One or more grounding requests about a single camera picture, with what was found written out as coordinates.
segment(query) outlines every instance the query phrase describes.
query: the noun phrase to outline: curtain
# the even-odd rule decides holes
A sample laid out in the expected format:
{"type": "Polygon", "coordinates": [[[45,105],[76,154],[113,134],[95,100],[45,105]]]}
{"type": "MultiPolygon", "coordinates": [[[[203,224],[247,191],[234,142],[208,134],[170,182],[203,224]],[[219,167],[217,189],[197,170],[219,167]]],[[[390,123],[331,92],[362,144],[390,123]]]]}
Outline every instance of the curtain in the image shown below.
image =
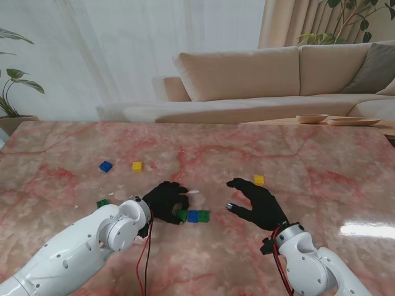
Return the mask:
{"type": "MultiPolygon", "coordinates": [[[[259,48],[295,46],[299,43],[298,36],[306,33],[337,34],[340,9],[340,5],[332,9],[326,1],[318,3],[318,0],[266,0],[259,48]]],[[[361,42],[359,22],[346,27],[340,38],[347,43],[361,42]]]]}
{"type": "Polygon", "coordinates": [[[256,49],[264,0],[2,0],[0,86],[23,70],[45,95],[14,85],[15,108],[43,120],[99,120],[97,106],[158,98],[157,76],[177,75],[180,52],[256,49]]]}

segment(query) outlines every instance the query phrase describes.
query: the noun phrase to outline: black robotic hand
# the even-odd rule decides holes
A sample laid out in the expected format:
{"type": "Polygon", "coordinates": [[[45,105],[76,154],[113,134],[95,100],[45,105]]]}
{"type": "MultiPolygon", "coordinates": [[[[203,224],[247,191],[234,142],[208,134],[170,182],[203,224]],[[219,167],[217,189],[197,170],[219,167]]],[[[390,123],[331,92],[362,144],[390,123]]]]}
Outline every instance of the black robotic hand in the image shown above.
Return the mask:
{"type": "Polygon", "coordinates": [[[258,227],[274,231],[279,224],[288,222],[276,198],[266,188],[241,178],[227,182],[227,186],[240,190],[251,201],[252,210],[228,203],[227,209],[258,227]]]}
{"type": "Polygon", "coordinates": [[[177,182],[163,182],[155,187],[150,193],[143,197],[154,214],[154,218],[159,218],[172,224],[180,224],[181,219],[174,216],[172,211],[176,204],[182,204],[182,209],[189,207],[188,196],[184,195],[188,190],[181,187],[177,182]]]}

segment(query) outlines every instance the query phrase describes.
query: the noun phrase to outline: blue block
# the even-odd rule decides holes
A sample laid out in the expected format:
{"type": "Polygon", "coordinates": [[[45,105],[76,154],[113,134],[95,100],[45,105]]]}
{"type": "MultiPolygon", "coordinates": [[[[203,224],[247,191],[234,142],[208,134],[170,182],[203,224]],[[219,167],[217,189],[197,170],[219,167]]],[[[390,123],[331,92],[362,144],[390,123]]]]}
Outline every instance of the blue block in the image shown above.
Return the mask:
{"type": "Polygon", "coordinates": [[[188,222],[198,223],[199,222],[199,211],[188,211],[188,222]]]}
{"type": "Polygon", "coordinates": [[[112,169],[112,164],[109,163],[109,162],[103,162],[103,163],[100,165],[100,169],[101,169],[102,171],[105,171],[106,173],[108,173],[108,171],[112,169]]]}

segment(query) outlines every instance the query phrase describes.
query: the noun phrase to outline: gray pillow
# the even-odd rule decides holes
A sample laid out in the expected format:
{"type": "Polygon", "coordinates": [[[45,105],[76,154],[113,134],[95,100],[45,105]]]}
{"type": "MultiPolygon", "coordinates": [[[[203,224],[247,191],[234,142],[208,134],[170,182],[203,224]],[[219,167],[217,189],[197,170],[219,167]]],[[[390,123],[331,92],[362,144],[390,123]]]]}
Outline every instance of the gray pillow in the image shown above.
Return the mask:
{"type": "Polygon", "coordinates": [[[362,68],[341,94],[375,94],[395,78],[395,46],[373,43],[362,68]]]}

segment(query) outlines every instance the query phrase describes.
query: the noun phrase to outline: black cable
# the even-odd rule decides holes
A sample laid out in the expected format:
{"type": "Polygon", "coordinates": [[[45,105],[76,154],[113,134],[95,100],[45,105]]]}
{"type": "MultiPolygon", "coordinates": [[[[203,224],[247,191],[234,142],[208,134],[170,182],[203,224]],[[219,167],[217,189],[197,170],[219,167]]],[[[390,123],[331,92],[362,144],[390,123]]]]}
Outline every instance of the black cable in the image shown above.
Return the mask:
{"type": "Polygon", "coordinates": [[[151,222],[151,229],[149,230],[149,236],[148,236],[147,262],[146,262],[146,269],[144,272],[144,296],[147,296],[147,270],[148,270],[149,253],[151,252],[151,233],[152,233],[152,226],[153,225],[154,225],[154,223],[151,222]]]}
{"type": "Polygon", "coordinates": [[[276,258],[276,255],[273,253],[273,258],[274,258],[274,262],[276,263],[276,266],[277,266],[277,269],[278,269],[278,273],[280,274],[280,276],[281,276],[281,280],[283,281],[283,284],[284,284],[284,286],[286,287],[286,284],[285,284],[285,280],[284,280],[284,277],[283,277],[283,274],[282,274],[282,272],[280,271],[280,266],[279,266],[279,264],[278,264],[278,262],[277,262],[277,258],[276,258]]]}

